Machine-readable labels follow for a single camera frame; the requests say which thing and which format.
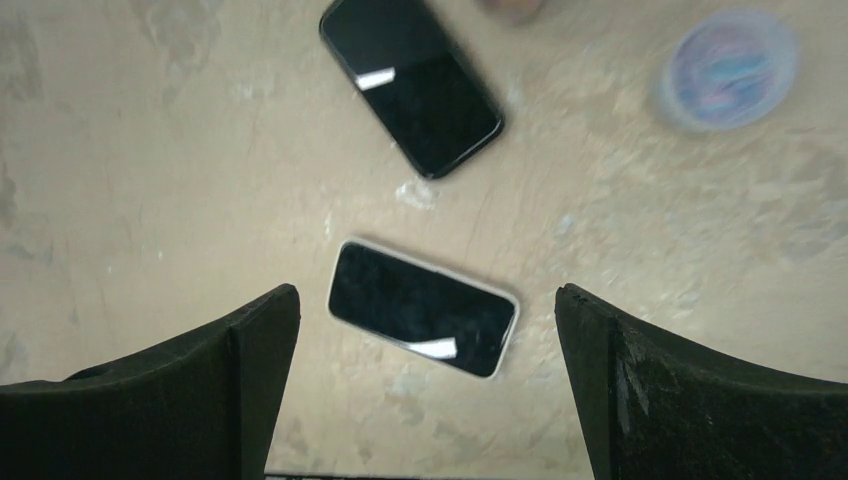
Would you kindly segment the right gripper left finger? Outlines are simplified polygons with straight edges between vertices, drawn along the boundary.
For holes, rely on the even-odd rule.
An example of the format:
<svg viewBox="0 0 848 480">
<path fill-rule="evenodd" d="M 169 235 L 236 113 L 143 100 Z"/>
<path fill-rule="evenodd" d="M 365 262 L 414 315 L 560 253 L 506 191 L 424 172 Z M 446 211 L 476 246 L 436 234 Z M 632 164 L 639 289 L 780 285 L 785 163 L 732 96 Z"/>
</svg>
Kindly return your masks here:
<svg viewBox="0 0 848 480">
<path fill-rule="evenodd" d="M 62 381 L 1 389 L 5 479 L 261 479 L 300 326 L 295 287 Z"/>
</svg>

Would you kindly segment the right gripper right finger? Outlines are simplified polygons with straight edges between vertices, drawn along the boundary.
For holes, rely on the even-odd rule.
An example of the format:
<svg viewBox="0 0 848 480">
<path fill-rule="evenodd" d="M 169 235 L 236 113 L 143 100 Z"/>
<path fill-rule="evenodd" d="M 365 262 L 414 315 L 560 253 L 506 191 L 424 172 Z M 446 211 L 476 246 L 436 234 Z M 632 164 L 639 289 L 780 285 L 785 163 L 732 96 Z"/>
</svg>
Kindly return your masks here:
<svg viewBox="0 0 848 480">
<path fill-rule="evenodd" d="M 843 479 L 847 387 L 750 363 L 574 284 L 559 342 L 598 479 Z"/>
</svg>

